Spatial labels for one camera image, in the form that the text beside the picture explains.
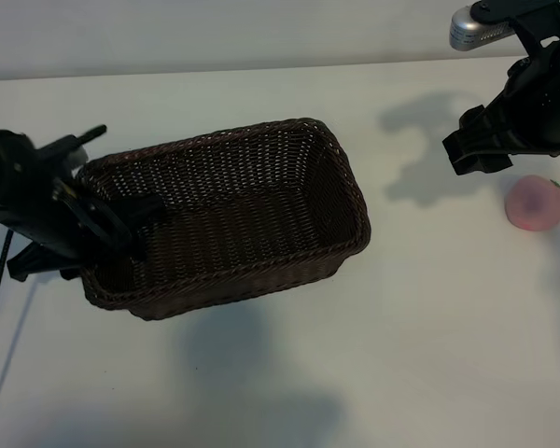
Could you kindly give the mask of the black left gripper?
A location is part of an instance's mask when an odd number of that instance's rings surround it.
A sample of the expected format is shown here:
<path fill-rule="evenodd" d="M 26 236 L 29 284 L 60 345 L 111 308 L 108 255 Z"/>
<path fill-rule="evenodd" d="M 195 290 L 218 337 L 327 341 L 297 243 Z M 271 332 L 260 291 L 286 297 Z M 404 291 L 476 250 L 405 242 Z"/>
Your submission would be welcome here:
<path fill-rule="evenodd" d="M 159 195 L 101 199 L 73 174 L 87 163 L 96 134 L 68 134 L 36 148 L 24 134 L 8 137 L 8 227 L 32 241 L 7 261 L 10 277 L 64 272 L 80 262 L 114 257 L 136 245 L 136 230 L 164 209 Z"/>

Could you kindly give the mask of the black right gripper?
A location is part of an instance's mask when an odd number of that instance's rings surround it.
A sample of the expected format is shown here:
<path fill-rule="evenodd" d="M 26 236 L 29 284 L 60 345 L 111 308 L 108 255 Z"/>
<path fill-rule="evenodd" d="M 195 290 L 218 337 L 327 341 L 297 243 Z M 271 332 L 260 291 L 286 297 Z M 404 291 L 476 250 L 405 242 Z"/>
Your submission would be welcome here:
<path fill-rule="evenodd" d="M 560 155 L 560 40 L 517 61 L 487 107 L 467 110 L 442 144 L 457 175 L 512 167 L 510 155 Z"/>

